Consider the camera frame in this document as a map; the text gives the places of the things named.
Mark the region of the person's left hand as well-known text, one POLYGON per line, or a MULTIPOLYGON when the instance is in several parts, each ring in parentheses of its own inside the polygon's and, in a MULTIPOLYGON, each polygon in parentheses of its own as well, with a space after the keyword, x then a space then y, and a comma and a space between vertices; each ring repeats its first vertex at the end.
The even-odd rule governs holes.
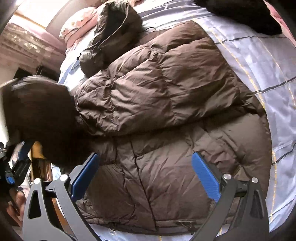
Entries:
POLYGON ((26 205, 26 196, 24 192, 18 191, 15 197, 15 205, 9 204, 6 208, 9 216, 20 226, 23 227, 23 215, 26 205))

